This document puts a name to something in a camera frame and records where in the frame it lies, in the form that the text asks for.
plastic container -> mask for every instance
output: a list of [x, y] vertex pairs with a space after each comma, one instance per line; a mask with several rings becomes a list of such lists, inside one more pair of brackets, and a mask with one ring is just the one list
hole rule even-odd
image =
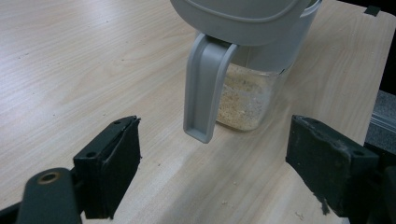
[[238, 131], [258, 128], [273, 107], [290, 67], [261, 72], [230, 64], [221, 92], [217, 121]]

wooden table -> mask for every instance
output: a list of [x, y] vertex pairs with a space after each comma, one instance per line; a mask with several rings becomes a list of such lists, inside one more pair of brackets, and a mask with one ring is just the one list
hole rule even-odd
[[[182, 131], [194, 30], [169, 1], [0, 3], [0, 208], [130, 115], [143, 159], [113, 223], [341, 223], [285, 163], [292, 114], [362, 144], [396, 19], [323, 1], [268, 129]], [[107, 220], [84, 220], [107, 223]]]

pitcher handle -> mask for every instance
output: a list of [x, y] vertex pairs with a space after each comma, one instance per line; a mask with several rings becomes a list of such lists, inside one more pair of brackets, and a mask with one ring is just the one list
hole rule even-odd
[[231, 58], [238, 46], [199, 34], [187, 62], [184, 132], [208, 143], [213, 136], [219, 101]]

wood grain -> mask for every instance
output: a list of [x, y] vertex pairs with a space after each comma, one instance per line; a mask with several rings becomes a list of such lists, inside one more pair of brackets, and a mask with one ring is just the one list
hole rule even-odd
[[[0, 209], [137, 115], [143, 159], [113, 223], [341, 223], [284, 162], [290, 116], [363, 143], [396, 19], [327, 0], [258, 130], [182, 131], [194, 30], [160, 0], [0, 3]], [[107, 220], [84, 220], [84, 223]]]

black metal part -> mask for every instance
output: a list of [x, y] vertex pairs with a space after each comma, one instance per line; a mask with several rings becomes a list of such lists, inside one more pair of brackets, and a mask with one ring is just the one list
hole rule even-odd
[[86, 218], [114, 217], [140, 162], [139, 121], [114, 121], [74, 157]]
[[0, 211], [0, 223], [16, 223], [21, 203], [15, 203]]
[[389, 218], [392, 223], [396, 223], [396, 166], [385, 169], [382, 192]]
[[363, 183], [378, 163], [378, 156], [370, 150], [318, 120], [293, 116], [286, 162], [337, 216], [359, 217], [362, 210], [369, 213], [366, 205], [372, 202], [361, 200], [372, 199], [361, 196], [371, 189], [365, 189]]
[[396, 223], [394, 155], [362, 147], [318, 120], [294, 115], [286, 162], [322, 202], [324, 214], [330, 206], [351, 224], [385, 224], [389, 217]]
[[81, 223], [69, 170], [54, 168], [29, 179], [23, 193], [18, 223]]
[[33, 176], [20, 203], [0, 211], [1, 224], [81, 223], [114, 214], [140, 163], [136, 116], [108, 125], [74, 158], [75, 167]]

